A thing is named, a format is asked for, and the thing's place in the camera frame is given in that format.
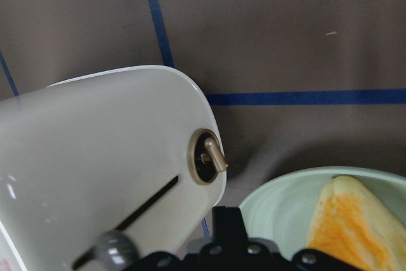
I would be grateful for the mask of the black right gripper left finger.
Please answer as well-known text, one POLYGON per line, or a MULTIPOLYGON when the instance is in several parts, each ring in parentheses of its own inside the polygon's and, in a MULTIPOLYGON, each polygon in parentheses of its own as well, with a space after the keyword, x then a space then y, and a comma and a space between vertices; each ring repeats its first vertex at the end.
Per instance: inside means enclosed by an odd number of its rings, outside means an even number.
POLYGON ((183 260, 158 252, 142 262, 143 270, 278 270, 268 248, 250 242, 239 208, 214 208, 212 241, 183 260))

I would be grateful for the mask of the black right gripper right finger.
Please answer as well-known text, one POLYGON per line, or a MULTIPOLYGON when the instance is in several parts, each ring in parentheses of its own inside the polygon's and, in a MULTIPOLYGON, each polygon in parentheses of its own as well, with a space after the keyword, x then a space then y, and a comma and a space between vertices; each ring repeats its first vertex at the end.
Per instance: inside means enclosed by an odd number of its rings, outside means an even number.
POLYGON ((358 271, 359 268, 316 249, 302 249, 291 260, 296 270, 358 271))

